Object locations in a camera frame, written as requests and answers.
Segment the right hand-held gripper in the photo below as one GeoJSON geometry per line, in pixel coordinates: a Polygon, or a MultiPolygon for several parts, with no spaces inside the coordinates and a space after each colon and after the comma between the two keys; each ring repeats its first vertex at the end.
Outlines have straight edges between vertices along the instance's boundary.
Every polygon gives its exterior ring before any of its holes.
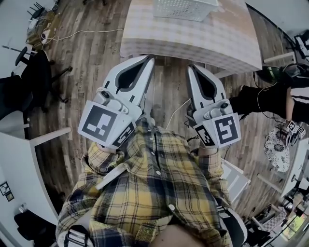
{"type": "Polygon", "coordinates": [[[222,148],[241,139],[239,117],[233,112],[222,82],[209,70],[189,65],[188,85],[193,101],[193,129],[206,148],[222,148]]]}

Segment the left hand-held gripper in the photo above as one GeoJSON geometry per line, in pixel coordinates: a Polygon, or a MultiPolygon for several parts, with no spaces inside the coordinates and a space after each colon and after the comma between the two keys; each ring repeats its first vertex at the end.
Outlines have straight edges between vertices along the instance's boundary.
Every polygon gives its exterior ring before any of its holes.
{"type": "Polygon", "coordinates": [[[154,65],[154,57],[142,55],[113,67],[94,99],[86,101],[78,133],[104,147],[119,148],[142,115],[140,102],[154,65]]]}

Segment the white plastic laundry basket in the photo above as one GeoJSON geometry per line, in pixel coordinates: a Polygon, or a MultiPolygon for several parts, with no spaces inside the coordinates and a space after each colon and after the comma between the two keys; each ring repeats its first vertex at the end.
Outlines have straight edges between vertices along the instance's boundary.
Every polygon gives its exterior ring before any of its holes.
{"type": "Polygon", "coordinates": [[[218,0],[153,0],[153,15],[201,22],[218,6],[218,0]]]}

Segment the person's right forearm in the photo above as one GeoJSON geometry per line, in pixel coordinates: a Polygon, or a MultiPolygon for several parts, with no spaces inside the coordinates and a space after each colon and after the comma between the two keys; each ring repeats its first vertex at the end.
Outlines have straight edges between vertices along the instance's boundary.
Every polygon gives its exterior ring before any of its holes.
{"type": "Polygon", "coordinates": [[[222,159],[218,149],[206,149],[200,146],[198,150],[198,166],[209,181],[221,181],[224,179],[222,175],[222,159]]]}

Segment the person's left forearm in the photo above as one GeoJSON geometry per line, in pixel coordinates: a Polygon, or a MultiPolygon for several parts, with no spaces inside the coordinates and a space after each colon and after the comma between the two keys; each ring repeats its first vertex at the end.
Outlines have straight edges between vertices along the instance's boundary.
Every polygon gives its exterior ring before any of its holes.
{"type": "Polygon", "coordinates": [[[99,175],[105,176],[124,161],[122,151],[103,148],[93,142],[88,150],[88,165],[99,175]]]}

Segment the black and green chair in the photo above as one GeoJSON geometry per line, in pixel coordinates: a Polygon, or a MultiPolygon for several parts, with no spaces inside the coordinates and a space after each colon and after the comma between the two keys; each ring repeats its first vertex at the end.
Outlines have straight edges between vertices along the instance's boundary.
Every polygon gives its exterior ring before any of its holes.
{"type": "Polygon", "coordinates": [[[281,68],[276,66],[263,66],[264,78],[269,82],[276,82],[280,79],[281,68]]]}

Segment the black office chair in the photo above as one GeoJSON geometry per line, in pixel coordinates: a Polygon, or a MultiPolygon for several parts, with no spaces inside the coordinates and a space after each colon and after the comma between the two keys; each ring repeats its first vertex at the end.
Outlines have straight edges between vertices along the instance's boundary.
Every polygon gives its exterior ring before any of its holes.
{"type": "Polygon", "coordinates": [[[53,83],[66,72],[71,72],[72,67],[69,66],[53,76],[51,66],[55,61],[49,60],[45,51],[39,50],[30,55],[29,59],[24,57],[27,51],[27,47],[24,47],[15,61],[16,65],[20,62],[26,65],[22,74],[11,73],[9,77],[0,78],[0,120],[15,111],[28,112],[34,107],[40,107],[43,112],[47,112],[45,102],[48,93],[62,103],[68,102],[67,98],[62,98],[55,91],[53,83]]]}

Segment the small white table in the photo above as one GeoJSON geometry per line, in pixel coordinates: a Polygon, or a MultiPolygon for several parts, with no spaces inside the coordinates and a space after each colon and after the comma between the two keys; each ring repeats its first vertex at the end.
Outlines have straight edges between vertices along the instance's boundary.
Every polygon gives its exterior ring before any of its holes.
{"type": "Polygon", "coordinates": [[[229,198],[230,201],[233,203],[239,197],[239,195],[247,188],[251,181],[244,176],[243,170],[223,158],[221,160],[222,168],[224,171],[221,175],[221,179],[225,179],[227,181],[229,198]]]}

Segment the white flat pocket device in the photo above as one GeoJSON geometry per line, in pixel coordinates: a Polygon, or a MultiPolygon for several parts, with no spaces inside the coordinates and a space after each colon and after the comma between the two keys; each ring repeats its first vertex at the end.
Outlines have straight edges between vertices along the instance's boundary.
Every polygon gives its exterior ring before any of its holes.
{"type": "Polygon", "coordinates": [[[112,182],[118,176],[120,176],[123,172],[126,171],[126,166],[124,164],[118,165],[113,170],[111,170],[106,176],[103,178],[102,182],[96,185],[97,190],[101,190],[108,183],[112,182]]]}

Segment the person's yellow plaid shirt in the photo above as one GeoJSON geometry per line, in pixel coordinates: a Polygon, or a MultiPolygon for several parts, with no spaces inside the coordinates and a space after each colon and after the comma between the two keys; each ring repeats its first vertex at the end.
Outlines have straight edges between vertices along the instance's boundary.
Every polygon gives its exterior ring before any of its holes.
{"type": "Polygon", "coordinates": [[[89,167],[88,152],[82,157],[82,172],[58,218],[60,247],[148,247],[162,238],[179,246],[231,246],[218,212],[230,207],[227,184],[206,179],[199,148],[191,150],[184,137],[142,118],[117,150],[126,171],[101,190],[96,185],[105,176],[89,167]]]}

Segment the black router with antennas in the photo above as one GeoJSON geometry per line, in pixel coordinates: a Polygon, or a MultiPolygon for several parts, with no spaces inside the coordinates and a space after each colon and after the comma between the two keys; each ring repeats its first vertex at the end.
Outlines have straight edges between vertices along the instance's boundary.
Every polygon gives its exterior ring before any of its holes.
{"type": "Polygon", "coordinates": [[[44,12],[46,11],[46,8],[40,5],[38,2],[33,3],[33,6],[29,7],[29,10],[27,10],[27,13],[30,14],[30,19],[37,19],[40,17],[44,12]]]}

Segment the grey checkered cloth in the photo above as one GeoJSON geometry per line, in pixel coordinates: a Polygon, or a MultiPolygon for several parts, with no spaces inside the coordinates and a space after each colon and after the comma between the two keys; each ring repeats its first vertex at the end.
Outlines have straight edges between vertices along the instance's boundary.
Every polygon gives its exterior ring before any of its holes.
{"type": "Polygon", "coordinates": [[[286,212],[282,211],[277,216],[273,217],[272,219],[268,220],[263,224],[264,230],[267,232],[271,232],[274,228],[281,225],[281,223],[286,218],[286,212]]]}

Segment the black bag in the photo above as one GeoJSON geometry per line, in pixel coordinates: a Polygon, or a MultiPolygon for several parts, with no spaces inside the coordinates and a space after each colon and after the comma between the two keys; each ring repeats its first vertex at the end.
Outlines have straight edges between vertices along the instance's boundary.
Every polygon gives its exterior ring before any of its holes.
{"type": "Polygon", "coordinates": [[[43,218],[26,210],[14,216],[17,231],[28,241],[34,244],[51,244],[56,240],[56,226],[43,218]]]}

